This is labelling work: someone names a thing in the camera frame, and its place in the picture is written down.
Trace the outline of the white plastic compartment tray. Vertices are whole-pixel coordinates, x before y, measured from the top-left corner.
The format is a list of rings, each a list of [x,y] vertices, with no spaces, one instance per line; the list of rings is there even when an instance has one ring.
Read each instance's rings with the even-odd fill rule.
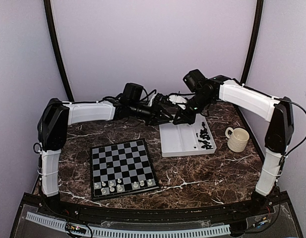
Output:
[[[201,129],[201,123],[206,123],[207,129],[212,137],[214,149],[201,149],[197,141],[196,133]],[[211,134],[210,128],[205,117],[197,115],[194,124],[179,124],[172,123],[159,126],[161,138],[161,151],[163,157],[180,157],[205,155],[215,153],[217,146]]]

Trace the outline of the black grey chessboard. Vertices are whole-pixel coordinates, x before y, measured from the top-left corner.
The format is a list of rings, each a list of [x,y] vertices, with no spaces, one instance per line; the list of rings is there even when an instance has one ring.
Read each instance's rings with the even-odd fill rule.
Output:
[[[90,177],[93,201],[147,192],[160,187],[144,138],[91,147]],[[123,192],[117,191],[118,179],[122,181]],[[140,186],[142,180],[145,182],[144,186]],[[101,182],[105,182],[106,186],[102,187]],[[133,188],[134,182],[138,183],[138,188]],[[114,187],[115,191],[110,192],[110,187]],[[101,193],[102,188],[106,190],[105,194]]]

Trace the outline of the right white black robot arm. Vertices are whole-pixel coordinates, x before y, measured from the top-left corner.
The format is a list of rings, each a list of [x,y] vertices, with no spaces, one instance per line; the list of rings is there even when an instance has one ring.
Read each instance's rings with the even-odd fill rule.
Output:
[[[196,115],[216,101],[232,103],[269,122],[264,139],[266,155],[255,187],[257,194],[269,195],[290,154],[288,146],[294,133],[295,103],[288,97],[277,98],[258,92],[223,75],[206,78],[198,69],[190,71],[183,81],[190,90],[191,98],[180,93],[168,96],[168,101],[179,108],[173,120],[175,125],[193,124]]]

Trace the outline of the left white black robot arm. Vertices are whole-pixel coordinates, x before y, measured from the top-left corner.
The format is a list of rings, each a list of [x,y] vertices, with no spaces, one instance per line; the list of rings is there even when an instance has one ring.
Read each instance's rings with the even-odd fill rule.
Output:
[[[40,186],[42,194],[49,197],[44,207],[53,216],[60,216],[64,212],[64,205],[53,196],[59,193],[59,160],[71,125],[130,117],[139,118],[146,125],[160,125],[174,119],[164,108],[166,96],[156,93],[154,96],[147,94],[143,97],[143,92],[143,86],[127,83],[122,93],[106,96],[99,101],[69,102],[58,98],[49,100],[37,130]]]

